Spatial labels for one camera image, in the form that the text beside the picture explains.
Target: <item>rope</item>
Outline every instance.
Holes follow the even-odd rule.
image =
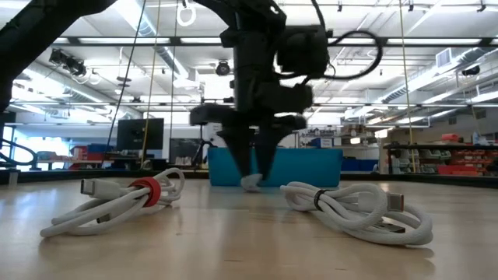
[[[159,30],[160,27],[160,20],[161,20],[161,2],[162,0],[159,0],[159,8],[157,9],[157,22],[156,22],[156,29]],[[154,48],[157,47],[157,37],[159,36],[159,32],[156,32],[156,39],[154,40]],[[150,118],[150,102],[152,100],[153,96],[153,84],[154,84],[154,72],[156,70],[156,55],[157,51],[154,51],[153,55],[153,72],[150,77],[150,86],[149,86],[149,103],[147,104],[147,117],[146,117],[146,133],[144,134],[143,137],[143,146],[142,146],[142,161],[140,162],[140,166],[143,166],[144,161],[146,160],[146,145],[147,145],[147,136],[149,132],[149,118]]]
[[[178,13],[178,7],[180,6],[180,1],[177,1],[177,11],[176,13]],[[174,21],[174,36],[176,37],[177,36],[177,32],[178,32],[178,21],[175,20]],[[173,93],[174,93],[174,84],[173,84],[173,80],[174,80],[174,71],[175,71],[175,68],[177,67],[177,64],[174,63],[175,60],[176,60],[176,55],[177,53],[177,47],[174,46],[173,47],[173,67],[171,69],[171,103],[170,103],[170,142],[171,142],[171,138],[173,137]],[[168,151],[168,160],[170,161],[171,163],[171,159],[170,159],[170,151]]]
[[[130,73],[130,67],[132,66],[133,54],[135,53],[135,47],[137,45],[137,38],[139,37],[140,23],[142,22],[143,14],[146,11],[146,3],[147,3],[147,0],[144,0],[143,5],[142,5],[142,12],[140,13],[139,23],[137,24],[137,30],[135,32],[135,37],[133,39],[132,52],[130,53],[130,58],[128,59],[128,66],[126,67],[126,73],[124,74],[124,81],[123,81],[123,86],[121,87],[121,94],[119,95],[119,100],[117,101],[117,106],[116,106],[116,112],[114,112],[114,117],[112,119],[112,123],[110,124],[109,137],[107,138],[106,148],[103,151],[103,158],[102,158],[102,162],[100,163],[100,165],[102,167],[103,167],[103,163],[106,159],[107,150],[109,149],[110,138],[112,137],[112,131],[114,129],[114,125],[116,124],[117,112],[119,111],[119,107],[121,105],[121,101],[123,100],[123,95],[125,93],[126,81],[128,80],[128,74]]]
[[[412,130],[412,108],[410,107],[410,97],[409,97],[409,88],[408,88],[408,71],[406,70],[406,49],[405,49],[405,28],[403,27],[403,4],[402,0],[399,1],[399,17],[401,19],[401,28],[402,28],[402,50],[403,50],[403,69],[405,71],[405,87],[406,87],[406,105],[408,106],[407,115],[409,121],[409,129],[410,129],[410,144],[413,145],[413,130]],[[415,153],[412,150],[412,166],[413,173],[416,173],[416,164],[415,164]]]

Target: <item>hanging rope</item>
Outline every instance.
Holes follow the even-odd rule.
[[[159,7],[157,8],[157,22],[156,22],[156,29],[160,29],[160,22],[161,22],[161,2],[162,0],[159,0]],[[154,40],[154,48],[157,47],[157,37],[159,36],[159,32],[156,32],[156,38]],[[149,102],[147,103],[147,116],[146,116],[146,132],[143,137],[143,146],[142,146],[142,161],[140,163],[140,166],[143,168],[143,163],[146,160],[147,157],[147,152],[146,152],[146,145],[147,145],[147,136],[149,132],[149,118],[150,118],[150,101],[152,100],[153,97],[153,84],[154,84],[154,72],[156,70],[156,55],[157,52],[154,51],[153,55],[153,72],[150,77],[150,86],[149,86]]]
[[[407,115],[409,121],[409,129],[410,129],[410,144],[414,145],[413,141],[413,130],[412,130],[412,108],[410,107],[410,97],[409,97],[409,88],[408,88],[408,71],[406,70],[406,49],[405,49],[405,28],[403,26],[403,3],[402,0],[398,0],[399,2],[399,17],[401,20],[401,28],[402,28],[402,50],[403,50],[403,69],[405,71],[405,87],[406,87],[406,105],[408,106]],[[415,153],[412,150],[412,166],[413,173],[417,172],[416,164],[415,164]]]

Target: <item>cable plug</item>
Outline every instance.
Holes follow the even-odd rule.
[[[121,196],[121,185],[109,180],[92,179],[81,180],[81,194],[91,198],[113,200]]]

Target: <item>cable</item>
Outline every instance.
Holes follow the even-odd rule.
[[[373,184],[355,184],[336,191],[325,191],[305,183],[291,182],[281,186],[289,206],[297,211],[316,211],[316,205],[342,231],[355,238],[372,243],[386,245],[424,245],[433,239],[432,219],[424,211],[415,206],[403,203],[401,195],[384,192]],[[414,215],[416,219],[392,211],[403,209]],[[386,217],[403,223],[414,230],[405,233],[393,233],[382,227],[379,221]]]
[[[159,0],[159,8],[157,9],[157,22],[156,22],[156,28],[159,30],[160,29],[160,23],[161,23],[161,0]],[[154,40],[154,48],[157,46],[157,37],[159,36],[159,33],[156,32],[156,38]],[[146,160],[147,157],[147,152],[146,152],[146,145],[147,145],[147,136],[149,134],[149,115],[150,115],[150,102],[152,101],[153,98],[153,84],[154,84],[154,72],[156,70],[156,54],[157,51],[154,51],[153,54],[153,71],[150,76],[150,86],[149,86],[149,102],[147,104],[147,117],[146,117],[146,131],[143,136],[143,146],[142,146],[142,160],[140,162],[140,166],[144,166],[144,161]]]
[[[21,149],[27,151],[28,153],[30,153],[33,156],[33,159],[30,160],[27,163],[21,163],[21,162],[18,162],[16,160],[11,159],[10,157],[4,155],[2,152],[0,152],[0,159],[5,160],[7,163],[10,163],[12,165],[17,165],[17,166],[32,166],[33,168],[37,167],[38,155],[32,149],[30,149],[28,147],[25,147],[23,145],[19,145],[19,144],[15,143],[15,142],[7,140],[7,139],[3,139],[3,138],[2,138],[2,142],[5,142],[5,143],[9,144],[11,146],[10,149],[12,149],[12,147],[17,147],[17,148],[21,148]]]
[[[409,130],[410,130],[410,144],[414,145],[413,141],[413,129],[412,129],[412,108],[410,107],[410,97],[409,97],[409,88],[408,88],[408,71],[406,70],[406,48],[405,48],[405,28],[403,26],[403,4],[402,0],[399,1],[399,16],[401,20],[401,29],[402,29],[402,50],[403,50],[403,69],[405,71],[405,87],[406,87],[406,105],[407,105],[407,115],[408,115],[408,122],[409,122]],[[412,167],[413,167],[413,173],[417,172],[416,169],[416,163],[415,163],[415,153],[414,150],[412,150]]]
[[[137,38],[139,37],[140,23],[142,22],[143,14],[146,11],[146,3],[147,3],[147,0],[144,0],[143,5],[142,5],[142,11],[140,12],[139,23],[137,24],[137,30],[135,32],[135,38],[133,39],[132,52],[130,53],[130,58],[128,59],[128,66],[126,67],[126,73],[124,74],[123,86],[121,87],[121,94],[119,95],[119,100],[117,101],[117,105],[116,105],[116,112],[114,113],[114,117],[113,117],[112,122],[110,124],[109,137],[107,138],[106,149],[103,151],[103,158],[102,158],[102,162],[100,163],[100,165],[102,167],[103,167],[103,163],[106,159],[107,150],[109,149],[110,138],[112,137],[112,131],[114,130],[114,124],[116,123],[117,112],[119,111],[119,106],[121,105],[121,101],[123,100],[123,95],[125,93],[126,81],[128,81],[128,74],[130,73],[130,67],[132,66],[133,54],[135,53],[135,47],[137,45]]]
[[[381,39],[379,39],[375,34],[371,33],[370,31],[367,30],[353,30],[344,33],[341,35],[339,38],[337,38],[335,41],[329,44],[329,47],[332,47],[338,43],[340,43],[342,40],[344,40],[347,37],[350,37],[351,35],[354,34],[363,34],[367,35],[368,37],[372,38],[373,41],[375,42],[375,45],[377,46],[377,54],[375,55],[375,59],[373,60],[372,64],[370,67],[367,69],[363,70],[362,72],[355,74],[355,75],[349,75],[349,76],[340,76],[340,75],[323,75],[323,78],[326,79],[335,79],[335,80],[351,80],[351,79],[358,79],[361,78],[365,75],[370,74],[375,68],[381,63],[382,56],[384,55],[384,47],[382,46]]]
[[[325,19],[324,15],[321,13],[320,6],[317,3],[317,0],[311,0],[311,4],[313,5],[315,11],[317,12],[318,20],[320,21],[320,25],[325,29]]]
[[[172,173],[180,177],[178,186],[167,177]],[[154,203],[153,201],[151,203],[151,200],[154,198],[155,202],[162,206],[168,206],[171,202],[177,201],[180,199],[184,184],[184,174],[178,168],[163,171],[153,178],[142,178],[127,188],[122,188],[118,183],[107,180],[83,180],[82,194],[88,194],[95,199],[52,219],[53,226],[42,229],[40,235],[51,237],[63,233],[76,236],[101,234],[113,226],[136,217],[140,209],[152,207]],[[95,219],[98,222],[97,225],[83,226]]]

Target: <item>ceiling beam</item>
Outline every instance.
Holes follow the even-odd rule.
[[[53,47],[133,47],[134,37],[59,37]],[[329,47],[375,47],[370,38],[346,38]],[[403,47],[401,37],[379,37],[384,47]],[[152,47],[155,37],[137,38],[135,46]],[[221,47],[219,37],[158,37],[160,47]],[[498,47],[495,37],[405,37],[405,47]]]

